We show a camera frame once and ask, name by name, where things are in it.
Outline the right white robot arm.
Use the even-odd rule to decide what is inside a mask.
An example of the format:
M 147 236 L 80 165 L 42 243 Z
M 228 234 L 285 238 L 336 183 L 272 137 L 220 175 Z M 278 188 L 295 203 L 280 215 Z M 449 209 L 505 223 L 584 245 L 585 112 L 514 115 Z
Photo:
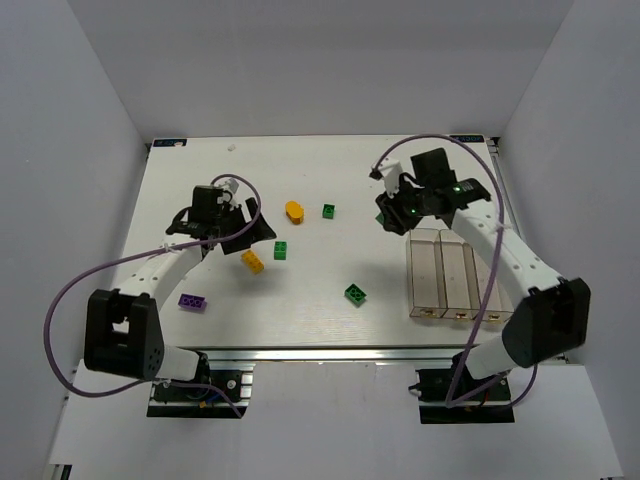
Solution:
M 507 229 L 498 201 L 478 180 L 458 179 L 444 149 L 414 155 L 411 163 L 411 174 L 388 157 L 373 168 L 385 186 L 376 199 L 384 230 L 404 235 L 424 217 L 443 221 L 487 262 L 515 309 L 498 338 L 470 349 L 464 374 L 480 381 L 582 346 L 591 300 L 586 282 L 566 279 Z

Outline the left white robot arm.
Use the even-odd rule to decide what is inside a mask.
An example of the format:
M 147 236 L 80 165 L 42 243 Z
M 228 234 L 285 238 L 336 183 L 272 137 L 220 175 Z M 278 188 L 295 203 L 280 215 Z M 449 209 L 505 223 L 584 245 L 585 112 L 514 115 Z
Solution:
M 259 195 L 238 203 L 237 180 L 198 185 L 178 211 L 163 243 L 127 280 L 88 300 L 84 363 L 92 371 L 141 381 L 204 384 L 204 354 L 165 343 L 160 311 L 183 278 L 220 247 L 229 255 L 272 240 Z

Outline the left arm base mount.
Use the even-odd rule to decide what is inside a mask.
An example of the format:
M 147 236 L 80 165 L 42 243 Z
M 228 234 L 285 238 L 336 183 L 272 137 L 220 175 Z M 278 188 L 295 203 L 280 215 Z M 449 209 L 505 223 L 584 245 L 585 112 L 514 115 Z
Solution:
M 156 382 L 151 388 L 146 415 L 171 419 L 242 418 L 251 397 L 253 369 L 213 365 L 209 383 L 216 390 Z

